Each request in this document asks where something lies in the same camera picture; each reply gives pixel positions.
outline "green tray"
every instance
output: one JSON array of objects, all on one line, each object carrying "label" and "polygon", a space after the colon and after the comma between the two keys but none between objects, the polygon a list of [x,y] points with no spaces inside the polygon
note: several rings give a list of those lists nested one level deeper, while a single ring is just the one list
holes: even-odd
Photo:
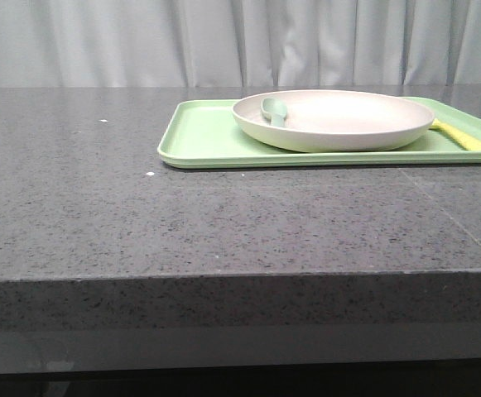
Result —
[{"label": "green tray", "polygon": [[[481,119],[428,98],[437,118],[481,140]],[[300,165],[380,165],[481,163],[481,151],[466,151],[440,132],[429,130],[396,151],[298,153],[261,143],[237,126],[231,107],[237,99],[180,103],[157,151],[178,168],[277,167]]]}]

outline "yellow utensil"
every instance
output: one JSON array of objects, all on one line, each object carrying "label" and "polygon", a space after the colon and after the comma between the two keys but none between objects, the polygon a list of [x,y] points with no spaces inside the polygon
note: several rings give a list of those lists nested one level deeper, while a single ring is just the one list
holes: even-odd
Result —
[{"label": "yellow utensil", "polygon": [[460,129],[451,126],[446,122],[435,119],[431,124],[430,129],[440,131],[446,134],[459,146],[467,151],[481,151],[481,141],[473,136],[462,132]]}]

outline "granite countertop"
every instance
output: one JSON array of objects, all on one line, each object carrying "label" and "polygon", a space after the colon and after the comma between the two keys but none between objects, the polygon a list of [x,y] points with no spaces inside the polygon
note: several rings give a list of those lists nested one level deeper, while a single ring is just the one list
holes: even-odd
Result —
[{"label": "granite countertop", "polygon": [[0,89],[0,332],[481,320],[481,165],[161,162],[177,103],[271,90]]}]

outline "round plate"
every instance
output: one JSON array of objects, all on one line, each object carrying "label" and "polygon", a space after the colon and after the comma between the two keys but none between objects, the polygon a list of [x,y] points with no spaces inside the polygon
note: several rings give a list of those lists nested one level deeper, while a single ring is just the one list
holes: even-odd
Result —
[{"label": "round plate", "polygon": [[[270,126],[261,112],[264,98],[288,108],[284,127]],[[233,106],[237,124],[249,136],[291,151],[389,151],[422,136],[435,115],[408,99],[326,89],[261,93]]]}]

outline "curtain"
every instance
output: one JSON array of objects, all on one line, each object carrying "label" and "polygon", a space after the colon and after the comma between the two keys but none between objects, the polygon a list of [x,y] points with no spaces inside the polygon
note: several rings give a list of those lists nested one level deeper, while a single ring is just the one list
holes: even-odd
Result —
[{"label": "curtain", "polygon": [[481,0],[0,0],[0,87],[481,84]]}]

